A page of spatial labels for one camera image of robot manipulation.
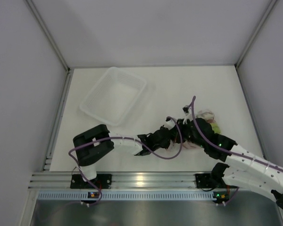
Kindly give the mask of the left aluminium frame post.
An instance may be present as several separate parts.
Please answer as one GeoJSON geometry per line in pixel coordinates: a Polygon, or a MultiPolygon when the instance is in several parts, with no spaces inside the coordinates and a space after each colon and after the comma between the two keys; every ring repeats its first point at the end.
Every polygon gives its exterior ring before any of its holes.
{"type": "Polygon", "coordinates": [[[39,10],[37,9],[35,3],[33,2],[33,0],[24,0],[24,3],[27,5],[28,9],[30,10],[30,12],[33,15],[34,19],[36,20],[37,24],[39,25],[41,31],[45,35],[45,38],[47,39],[52,50],[54,51],[55,55],[59,59],[62,67],[64,68],[64,70],[66,72],[69,72],[70,68],[66,63],[66,60],[62,56],[62,53],[61,53],[60,49],[58,48],[58,45],[56,44],[54,38],[52,37],[43,17],[41,16],[39,10]]]}

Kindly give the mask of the fake green leek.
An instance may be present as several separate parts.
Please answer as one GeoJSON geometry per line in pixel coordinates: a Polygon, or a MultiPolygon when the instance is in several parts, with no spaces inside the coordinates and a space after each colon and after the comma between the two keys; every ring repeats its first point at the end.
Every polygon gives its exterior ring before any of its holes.
{"type": "Polygon", "coordinates": [[[220,129],[219,125],[218,125],[216,122],[211,123],[210,125],[211,125],[211,127],[212,127],[212,130],[213,130],[216,134],[221,134],[221,129],[220,129]]]}

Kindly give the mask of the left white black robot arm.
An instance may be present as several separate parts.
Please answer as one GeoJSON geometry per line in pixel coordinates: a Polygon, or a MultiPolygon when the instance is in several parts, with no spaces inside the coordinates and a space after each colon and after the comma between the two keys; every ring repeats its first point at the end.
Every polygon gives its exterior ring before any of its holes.
{"type": "Polygon", "coordinates": [[[96,163],[113,150],[134,156],[146,156],[150,153],[161,159],[173,159],[183,148],[183,136],[179,125],[173,118],[167,118],[165,124],[153,133],[136,136],[122,136],[112,133],[105,124],[100,124],[73,138],[74,149],[69,151],[84,182],[97,177],[96,163]],[[158,149],[168,149],[171,143],[178,142],[180,148],[173,157],[156,154],[158,149]]]}

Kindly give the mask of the clear zip top bag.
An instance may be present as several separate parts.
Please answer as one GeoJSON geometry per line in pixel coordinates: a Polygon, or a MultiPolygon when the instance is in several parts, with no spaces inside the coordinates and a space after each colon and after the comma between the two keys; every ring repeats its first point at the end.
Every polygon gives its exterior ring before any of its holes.
{"type": "Polygon", "coordinates": [[[197,118],[197,113],[194,115],[195,118],[190,116],[190,119],[186,124],[183,124],[183,119],[172,119],[175,122],[175,127],[168,131],[167,137],[172,143],[180,144],[185,149],[192,149],[196,147],[204,147],[205,141],[199,134],[195,123],[198,124],[201,132],[207,139],[211,139],[216,133],[212,130],[210,123],[206,122],[202,118],[197,118]]]}

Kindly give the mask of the aluminium frame post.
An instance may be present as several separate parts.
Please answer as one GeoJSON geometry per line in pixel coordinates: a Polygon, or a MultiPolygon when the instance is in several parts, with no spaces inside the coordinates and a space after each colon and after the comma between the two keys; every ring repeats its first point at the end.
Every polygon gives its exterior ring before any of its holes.
{"type": "Polygon", "coordinates": [[[264,25],[268,21],[268,18],[271,16],[274,8],[278,4],[278,0],[269,0],[267,6],[265,7],[262,15],[260,16],[258,22],[256,23],[253,31],[251,32],[249,38],[247,39],[246,44],[244,45],[242,52],[240,53],[236,63],[235,68],[238,69],[242,64],[243,60],[245,59],[246,55],[250,51],[252,45],[254,44],[255,40],[259,36],[261,30],[263,29],[264,25]]]}
{"type": "Polygon", "coordinates": [[[28,9],[30,10],[30,12],[33,15],[34,19],[36,20],[37,24],[39,25],[41,31],[45,35],[45,38],[47,39],[52,50],[54,51],[55,55],[59,59],[62,67],[64,68],[64,70],[66,72],[69,72],[70,68],[66,63],[66,60],[62,56],[62,53],[61,53],[60,49],[58,48],[58,45],[56,44],[54,38],[52,37],[43,17],[41,16],[39,10],[37,9],[35,3],[33,2],[33,0],[24,0],[24,3],[27,5],[28,9]]]}

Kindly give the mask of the right aluminium frame post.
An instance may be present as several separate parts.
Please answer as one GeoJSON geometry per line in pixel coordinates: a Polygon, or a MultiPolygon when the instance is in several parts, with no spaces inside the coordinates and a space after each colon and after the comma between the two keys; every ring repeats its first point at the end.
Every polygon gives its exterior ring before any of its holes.
{"type": "Polygon", "coordinates": [[[243,60],[245,59],[246,55],[250,51],[252,45],[254,44],[255,40],[259,36],[261,30],[263,29],[264,25],[268,21],[268,18],[271,16],[274,8],[278,4],[278,0],[269,0],[267,6],[265,7],[262,15],[260,16],[258,22],[256,23],[253,31],[251,32],[249,38],[247,39],[246,44],[244,45],[242,52],[240,53],[236,63],[235,68],[238,69],[242,64],[243,60]]]}

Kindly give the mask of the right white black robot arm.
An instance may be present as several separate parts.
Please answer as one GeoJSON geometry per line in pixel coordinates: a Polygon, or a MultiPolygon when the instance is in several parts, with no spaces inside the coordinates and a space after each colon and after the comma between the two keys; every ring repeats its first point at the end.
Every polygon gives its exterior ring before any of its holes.
{"type": "Polygon", "coordinates": [[[283,209],[283,167],[215,133],[204,119],[179,119],[177,124],[184,140],[199,145],[209,157],[218,160],[211,171],[215,183],[248,189],[283,209]]]}

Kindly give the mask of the translucent white plastic basket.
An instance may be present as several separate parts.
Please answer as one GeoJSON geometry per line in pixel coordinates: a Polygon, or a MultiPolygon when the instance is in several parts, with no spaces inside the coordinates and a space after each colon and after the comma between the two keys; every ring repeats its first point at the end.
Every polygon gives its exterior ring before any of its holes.
{"type": "Polygon", "coordinates": [[[99,78],[79,105],[86,115],[119,126],[147,87],[147,81],[134,73],[111,67],[99,78]]]}

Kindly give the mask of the aluminium rail base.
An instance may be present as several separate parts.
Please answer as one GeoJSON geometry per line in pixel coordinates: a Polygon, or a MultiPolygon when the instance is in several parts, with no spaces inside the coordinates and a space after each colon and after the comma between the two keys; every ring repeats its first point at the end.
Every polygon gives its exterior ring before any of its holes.
{"type": "MultiPolygon", "coordinates": [[[[196,190],[200,182],[199,174],[203,172],[100,172],[95,185],[102,191],[196,190]]],[[[28,188],[30,190],[95,191],[77,172],[34,173],[28,188]]]]}

